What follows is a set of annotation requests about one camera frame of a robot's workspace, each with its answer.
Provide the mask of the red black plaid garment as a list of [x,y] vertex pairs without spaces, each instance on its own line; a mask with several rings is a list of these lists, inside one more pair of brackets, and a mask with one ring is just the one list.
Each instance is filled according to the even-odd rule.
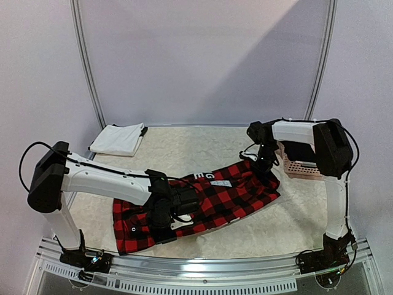
[[[169,184],[173,189],[195,187],[199,199],[196,211],[180,215],[189,214],[193,225],[174,230],[177,239],[245,218],[280,196],[277,177],[272,172],[256,172],[250,160],[242,160],[212,172],[190,174]],[[158,245],[150,235],[147,213],[143,212],[142,207],[115,199],[112,217],[119,255]]]

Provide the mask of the white green raglan t-shirt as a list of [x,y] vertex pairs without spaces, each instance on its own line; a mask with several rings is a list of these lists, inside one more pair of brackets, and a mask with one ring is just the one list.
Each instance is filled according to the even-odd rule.
[[88,149],[97,154],[134,157],[147,131],[143,123],[125,127],[107,125]]

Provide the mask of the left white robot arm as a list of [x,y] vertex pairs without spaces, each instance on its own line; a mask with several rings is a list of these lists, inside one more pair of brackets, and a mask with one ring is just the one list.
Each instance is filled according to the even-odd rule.
[[28,205],[44,215],[62,249],[77,266],[91,262],[84,235],[76,227],[64,193],[83,192],[123,200],[147,213],[147,225],[156,243],[174,240],[173,221],[182,222],[200,208],[198,189],[183,181],[171,187],[173,177],[155,170],[125,170],[88,160],[57,142],[35,166],[27,188]]

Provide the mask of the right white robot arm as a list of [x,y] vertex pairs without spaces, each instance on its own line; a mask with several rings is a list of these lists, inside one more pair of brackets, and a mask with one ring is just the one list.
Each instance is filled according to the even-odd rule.
[[350,233],[348,221],[348,181],[353,168],[353,151],[346,129],[338,119],[253,122],[246,131],[258,154],[252,160],[267,174],[277,162],[278,142],[290,141],[314,148],[316,168],[323,176],[327,193],[327,227],[325,236],[341,240]]

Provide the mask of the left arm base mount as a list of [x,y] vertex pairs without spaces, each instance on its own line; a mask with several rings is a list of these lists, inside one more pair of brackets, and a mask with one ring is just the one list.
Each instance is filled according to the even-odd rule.
[[82,230],[79,230],[80,245],[76,250],[66,249],[57,239],[62,253],[60,262],[70,266],[84,269],[85,272],[109,273],[114,255],[104,250],[89,250],[85,247],[85,238]]

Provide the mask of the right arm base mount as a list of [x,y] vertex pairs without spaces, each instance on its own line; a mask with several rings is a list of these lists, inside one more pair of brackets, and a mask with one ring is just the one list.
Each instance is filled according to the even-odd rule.
[[357,254],[357,241],[351,231],[338,239],[324,234],[322,246],[321,250],[304,250],[296,256],[295,264],[301,274],[344,266],[340,272],[343,274],[353,265]]

